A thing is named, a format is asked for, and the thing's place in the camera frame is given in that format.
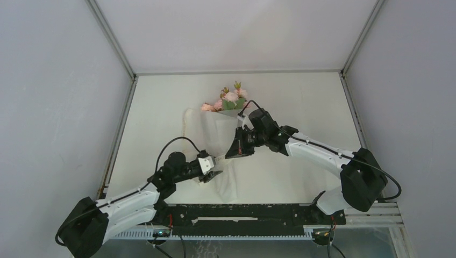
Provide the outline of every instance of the rose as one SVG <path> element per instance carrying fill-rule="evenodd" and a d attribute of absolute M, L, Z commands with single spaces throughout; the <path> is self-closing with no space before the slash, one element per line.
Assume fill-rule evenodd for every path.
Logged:
<path fill-rule="evenodd" d="M 223 100 L 219 99 L 215 104 L 214 104 L 214 109 L 219 111 L 223 108 Z"/>
<path fill-rule="evenodd" d="M 240 98 L 247 98 L 247 91 L 244 89 L 237 89 L 236 93 Z"/>
<path fill-rule="evenodd" d="M 228 92 L 223 99 L 226 101 L 236 102 L 239 96 L 236 93 Z"/>
<path fill-rule="evenodd" d="M 213 106 L 209 105 L 209 104 L 203 104 L 203 106 L 201 107 L 201 110 L 204 110 L 204 111 L 214 111 L 215 112 L 215 109 Z"/>

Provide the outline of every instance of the white table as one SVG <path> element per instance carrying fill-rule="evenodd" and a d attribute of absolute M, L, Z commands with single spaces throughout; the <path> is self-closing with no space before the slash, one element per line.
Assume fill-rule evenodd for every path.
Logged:
<path fill-rule="evenodd" d="M 222 87 L 242 81 L 248 98 L 264 107 L 279 125 L 289 125 L 326 144 L 358 150 L 353 119 L 337 73 L 257 73 L 141 76 L 127 118 L 108 197 L 136 188 L 154 171 L 156 158 L 172 138 L 182 135 L 183 114 L 215 102 Z M 175 142 L 165 151 L 182 150 Z M 309 203 L 340 184 L 306 160 L 257 148 L 234 161 L 238 199 L 232 203 Z M 222 203 L 207 185 L 177 184 L 167 203 Z"/>

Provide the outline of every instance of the metal frame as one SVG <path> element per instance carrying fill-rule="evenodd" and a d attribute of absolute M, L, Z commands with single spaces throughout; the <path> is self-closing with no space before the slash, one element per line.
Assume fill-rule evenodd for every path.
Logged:
<path fill-rule="evenodd" d="M 136 89 L 136 84 L 138 80 L 138 76 L 141 75 L 171 75 L 171 74 L 234 74 L 234 73 L 278 73 L 278 72 L 286 72 L 286 73 L 302 73 L 302 72 L 334 72 L 337 70 L 264 70 L 264 71 L 202 71 L 196 73 L 141 73 L 139 75 L 135 74 L 128 59 L 125 56 L 117 38 L 115 37 L 106 17 L 104 16 L 101 8 L 99 7 L 96 0 L 85 0 L 89 9 L 94 14 L 95 19 L 97 20 L 98 24 L 100 25 L 103 33 L 105 34 L 108 42 L 110 43 L 113 50 L 116 52 L 120 62 L 124 66 L 126 72 L 128 73 L 129 77 L 132 80 L 130 84 L 130 91 L 128 97 L 125 101 L 124 110 L 120 119 L 120 123 L 117 128 L 117 133 L 115 140 L 112 144 L 112 151 L 110 158 L 108 160 L 108 164 L 106 165 L 106 174 L 104 176 L 104 181 L 102 182 L 101 191 L 99 193 L 99 197 L 103 197 L 105 194 L 105 189 L 109 186 L 109 179 L 112 174 L 112 170 L 116 161 L 117 153 L 119 150 L 120 141 L 122 139 L 122 134 L 125 128 L 126 120 L 128 117 L 128 113 L 130 110 L 130 106 L 132 103 L 134 91 Z M 358 36 L 355 45 L 353 46 L 352 51 L 350 52 L 344 67 L 339 72 L 340 80 L 342 86 L 344 88 L 344 92 L 348 101 L 348 105 L 350 111 L 352 113 L 353 121 L 355 124 L 355 128 L 357 130 L 357 134 L 361 143 L 362 147 L 367 147 L 367 142 L 364 136 L 364 131 L 362 129 L 362 123 L 360 121 L 355 103 L 352 99 L 352 94 L 350 92 L 350 87 L 346 81 L 346 74 L 353 63 L 360 47 L 362 46 L 367 34 L 369 33 L 372 25 L 374 24 L 381 8 L 383 7 L 386 0 L 377 0 L 375 3 L 369 18 L 367 19 L 360 35 Z M 360 227 L 387 227 L 390 230 L 391 238 L 393 240 L 394 248 L 396 250 L 397 257 L 409 257 L 414 258 L 413 250 L 411 248 L 410 241 L 407 236 L 407 232 L 405 231 L 404 224 L 402 221 L 401 214 L 395 203 L 387 203 L 387 204 L 374 204 L 372 209 L 367 213 L 359 212 L 355 209 L 347 209 L 346 213 L 346 225 L 338 225 L 338 227 L 344 228 L 360 228 Z M 236 236 L 225 236 L 225 237 L 218 237 L 217 240 L 310 240 L 311 235 L 310 232 L 314 228 L 328 228 L 328 225 L 313 225 L 313 226 L 303 226 L 303 235 L 298 236 L 277 236 L 277 237 L 236 237 Z M 151 239 L 152 235 L 149 231 L 149 228 L 146 226 L 142 228 L 141 226 L 131 228 L 118 236 L 116 239 Z M 198 236 L 185 236 L 185 239 L 192 239 L 192 240 L 203 240 L 207 237 L 198 237 Z"/>

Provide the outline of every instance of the bouquet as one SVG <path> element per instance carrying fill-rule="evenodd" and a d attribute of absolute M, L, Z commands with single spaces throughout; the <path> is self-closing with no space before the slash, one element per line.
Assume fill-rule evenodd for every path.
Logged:
<path fill-rule="evenodd" d="M 247 91 L 241 89 L 241 83 L 234 84 L 234 91 L 230 92 L 229 88 L 224 87 L 221 90 L 220 99 L 214 105 L 204 103 L 201 110 L 218 112 L 223 110 L 242 109 L 247 104 Z"/>

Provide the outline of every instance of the leaf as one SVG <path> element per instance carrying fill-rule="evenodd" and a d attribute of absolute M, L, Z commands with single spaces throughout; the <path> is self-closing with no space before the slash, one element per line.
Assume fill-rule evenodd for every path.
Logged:
<path fill-rule="evenodd" d="M 239 98 L 236 102 L 236 107 L 234 109 L 242 109 L 244 107 L 244 103 L 246 102 L 245 98 Z"/>
<path fill-rule="evenodd" d="M 236 103 L 228 101 L 228 109 L 234 109 L 236 107 Z"/>
<path fill-rule="evenodd" d="M 222 100 L 222 107 L 223 107 L 223 110 L 228 110 L 229 107 L 228 107 L 228 102 L 227 100 Z"/>

